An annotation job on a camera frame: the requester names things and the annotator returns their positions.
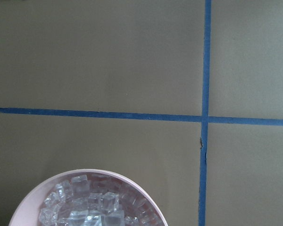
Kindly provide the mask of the clear ice cubes pile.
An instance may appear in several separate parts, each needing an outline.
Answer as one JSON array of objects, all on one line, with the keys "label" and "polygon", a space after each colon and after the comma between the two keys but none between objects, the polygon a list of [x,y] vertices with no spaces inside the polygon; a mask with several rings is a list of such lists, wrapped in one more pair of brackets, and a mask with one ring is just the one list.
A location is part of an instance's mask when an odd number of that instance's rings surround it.
[{"label": "clear ice cubes pile", "polygon": [[41,226],[163,226],[139,190],[118,178],[91,173],[53,186],[40,208]]}]

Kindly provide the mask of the pink bowl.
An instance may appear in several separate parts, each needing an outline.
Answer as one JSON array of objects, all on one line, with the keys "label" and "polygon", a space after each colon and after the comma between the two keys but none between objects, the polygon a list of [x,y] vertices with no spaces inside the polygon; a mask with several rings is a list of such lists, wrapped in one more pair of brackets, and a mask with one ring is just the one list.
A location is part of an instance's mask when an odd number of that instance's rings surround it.
[{"label": "pink bowl", "polygon": [[163,222],[163,225],[167,226],[168,223],[163,216],[163,213],[157,206],[157,204],[153,201],[153,199],[149,196],[149,194],[140,187],[137,183],[132,181],[131,179],[107,170],[101,169],[75,169],[71,171],[66,171],[57,175],[54,175],[47,180],[40,183],[37,187],[35,187],[18,205],[15,210],[9,225],[10,226],[37,226],[38,225],[38,216],[40,212],[40,207],[43,204],[43,200],[47,197],[50,190],[54,187],[55,184],[61,182],[66,179],[70,179],[74,176],[79,176],[82,174],[91,175],[92,173],[103,174],[107,176],[111,176],[113,178],[117,178],[124,183],[130,185],[132,188],[136,189],[138,193],[143,195],[149,203],[154,208],[156,214],[160,217]]}]

